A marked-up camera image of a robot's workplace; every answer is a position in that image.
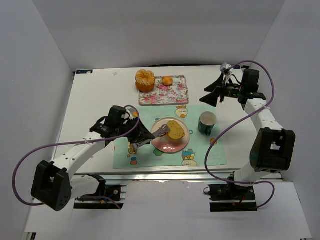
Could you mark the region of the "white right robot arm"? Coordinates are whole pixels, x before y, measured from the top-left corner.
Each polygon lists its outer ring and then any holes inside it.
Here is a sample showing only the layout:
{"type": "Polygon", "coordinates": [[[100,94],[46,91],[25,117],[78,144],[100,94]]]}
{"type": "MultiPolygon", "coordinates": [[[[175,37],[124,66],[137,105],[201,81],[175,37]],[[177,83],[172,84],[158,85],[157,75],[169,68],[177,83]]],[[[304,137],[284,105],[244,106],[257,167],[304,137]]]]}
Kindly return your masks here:
{"type": "Polygon", "coordinates": [[[208,94],[200,102],[216,107],[225,98],[237,99],[257,131],[249,153],[249,162],[225,182],[249,187],[269,174],[288,170],[296,135],[278,123],[271,113],[267,98],[258,91],[259,71],[245,69],[241,82],[237,84],[231,81],[230,69],[222,66],[220,71],[220,77],[204,89],[208,94]]]}

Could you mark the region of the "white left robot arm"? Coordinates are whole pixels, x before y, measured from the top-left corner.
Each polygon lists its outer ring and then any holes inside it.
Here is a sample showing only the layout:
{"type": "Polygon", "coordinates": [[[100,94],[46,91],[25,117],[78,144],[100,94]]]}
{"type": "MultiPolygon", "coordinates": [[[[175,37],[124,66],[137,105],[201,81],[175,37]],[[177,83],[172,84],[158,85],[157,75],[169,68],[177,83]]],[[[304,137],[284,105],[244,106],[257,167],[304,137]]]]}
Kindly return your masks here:
{"type": "Polygon", "coordinates": [[[97,174],[77,175],[77,171],[95,154],[118,138],[126,137],[135,150],[149,144],[155,136],[140,121],[133,106],[112,106],[101,117],[82,142],[60,157],[41,161],[35,171],[31,195],[55,211],[62,210],[71,199],[111,201],[106,180],[97,174]]]}

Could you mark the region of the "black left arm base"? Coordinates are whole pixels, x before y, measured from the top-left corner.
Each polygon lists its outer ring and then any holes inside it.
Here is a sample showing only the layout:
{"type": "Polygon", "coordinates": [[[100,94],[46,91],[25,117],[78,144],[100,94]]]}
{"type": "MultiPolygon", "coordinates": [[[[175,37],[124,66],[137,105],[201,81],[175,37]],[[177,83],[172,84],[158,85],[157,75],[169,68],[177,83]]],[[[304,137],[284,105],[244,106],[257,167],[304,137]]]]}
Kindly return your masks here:
{"type": "Polygon", "coordinates": [[[70,181],[74,208],[81,210],[121,210],[127,187],[107,183],[100,175],[75,175],[70,181]]]}

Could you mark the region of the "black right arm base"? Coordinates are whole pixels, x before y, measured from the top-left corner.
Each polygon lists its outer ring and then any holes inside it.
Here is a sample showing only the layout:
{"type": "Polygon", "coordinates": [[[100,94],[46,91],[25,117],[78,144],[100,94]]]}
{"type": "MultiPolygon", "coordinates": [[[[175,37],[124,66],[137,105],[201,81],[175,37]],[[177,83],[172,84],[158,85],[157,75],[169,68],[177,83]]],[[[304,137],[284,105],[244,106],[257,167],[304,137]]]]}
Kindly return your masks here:
{"type": "Polygon", "coordinates": [[[238,186],[233,183],[210,184],[203,189],[203,194],[209,196],[210,211],[213,213],[258,210],[252,186],[238,186]]]}

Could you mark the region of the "brown bread slice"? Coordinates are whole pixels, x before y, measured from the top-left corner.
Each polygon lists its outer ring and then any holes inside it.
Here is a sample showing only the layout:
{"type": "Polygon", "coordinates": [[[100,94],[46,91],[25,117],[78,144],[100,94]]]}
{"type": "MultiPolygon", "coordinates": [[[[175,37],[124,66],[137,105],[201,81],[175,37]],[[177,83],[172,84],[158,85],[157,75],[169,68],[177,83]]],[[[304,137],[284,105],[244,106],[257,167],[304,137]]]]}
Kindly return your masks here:
{"type": "Polygon", "coordinates": [[[166,125],[169,127],[169,132],[167,133],[167,136],[171,140],[180,140],[186,135],[184,129],[177,121],[169,120],[166,123],[166,125]]]}

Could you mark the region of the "silver metal tongs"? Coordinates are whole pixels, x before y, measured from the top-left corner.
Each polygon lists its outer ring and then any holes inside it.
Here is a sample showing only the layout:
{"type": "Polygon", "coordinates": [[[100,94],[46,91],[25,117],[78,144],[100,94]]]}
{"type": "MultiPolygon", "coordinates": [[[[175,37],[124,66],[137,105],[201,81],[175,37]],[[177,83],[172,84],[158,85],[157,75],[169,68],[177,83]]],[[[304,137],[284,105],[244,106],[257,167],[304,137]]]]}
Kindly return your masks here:
{"type": "Polygon", "coordinates": [[[163,124],[158,130],[152,133],[156,138],[165,136],[170,131],[169,127],[166,124],[163,124]]]}

